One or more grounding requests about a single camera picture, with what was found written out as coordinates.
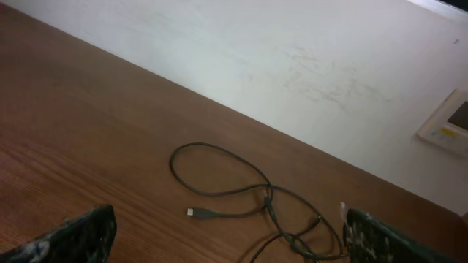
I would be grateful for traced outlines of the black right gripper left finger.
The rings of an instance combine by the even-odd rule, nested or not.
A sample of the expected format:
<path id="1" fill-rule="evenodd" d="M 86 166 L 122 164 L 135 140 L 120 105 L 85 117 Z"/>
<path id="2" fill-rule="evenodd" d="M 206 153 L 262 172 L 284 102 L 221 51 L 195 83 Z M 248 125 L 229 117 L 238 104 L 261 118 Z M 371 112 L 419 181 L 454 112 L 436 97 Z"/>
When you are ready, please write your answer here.
<path id="1" fill-rule="evenodd" d="M 117 232 L 113 206 L 93 210 L 1 254 L 1 263 L 106 263 Z"/>

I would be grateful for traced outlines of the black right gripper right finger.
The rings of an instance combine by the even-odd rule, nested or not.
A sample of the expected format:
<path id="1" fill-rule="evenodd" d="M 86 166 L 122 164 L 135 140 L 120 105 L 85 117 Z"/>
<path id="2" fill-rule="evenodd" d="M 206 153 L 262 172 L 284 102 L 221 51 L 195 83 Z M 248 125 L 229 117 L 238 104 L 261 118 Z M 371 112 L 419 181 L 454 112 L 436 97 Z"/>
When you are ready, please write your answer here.
<path id="1" fill-rule="evenodd" d="M 356 263 L 455 262 L 357 209 L 347 211 L 343 240 Z"/>

